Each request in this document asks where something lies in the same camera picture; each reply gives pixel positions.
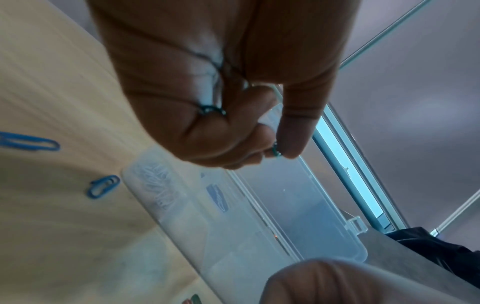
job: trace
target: paper clip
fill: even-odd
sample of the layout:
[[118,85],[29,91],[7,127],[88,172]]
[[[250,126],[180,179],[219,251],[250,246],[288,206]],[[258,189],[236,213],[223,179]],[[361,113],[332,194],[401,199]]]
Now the paper clip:
[[[34,145],[31,143],[47,143],[47,146],[43,145]],[[38,150],[49,150],[49,151],[58,151],[60,150],[60,144],[52,139],[35,137],[30,135],[9,133],[9,132],[0,132],[0,146],[16,148],[22,150],[38,151]]]
[[[109,175],[106,177],[102,177],[101,179],[94,180],[93,182],[90,183],[91,187],[88,190],[87,195],[89,198],[92,198],[92,199],[101,198],[105,194],[117,188],[121,182],[122,180],[116,175]],[[94,192],[98,193],[98,190],[100,188],[103,188],[101,192],[99,194],[94,194]]]

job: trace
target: black bag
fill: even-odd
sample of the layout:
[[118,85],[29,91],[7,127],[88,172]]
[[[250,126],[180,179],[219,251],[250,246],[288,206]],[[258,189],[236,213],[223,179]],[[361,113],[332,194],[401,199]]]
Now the black bag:
[[480,288],[480,251],[444,242],[422,227],[390,232],[387,236]]

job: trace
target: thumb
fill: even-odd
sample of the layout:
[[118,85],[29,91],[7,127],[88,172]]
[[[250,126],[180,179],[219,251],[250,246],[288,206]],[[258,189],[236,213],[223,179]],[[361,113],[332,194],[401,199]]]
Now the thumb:
[[283,113],[278,126],[278,150],[286,158],[296,158],[312,137],[328,102],[338,64],[319,76],[283,89]]

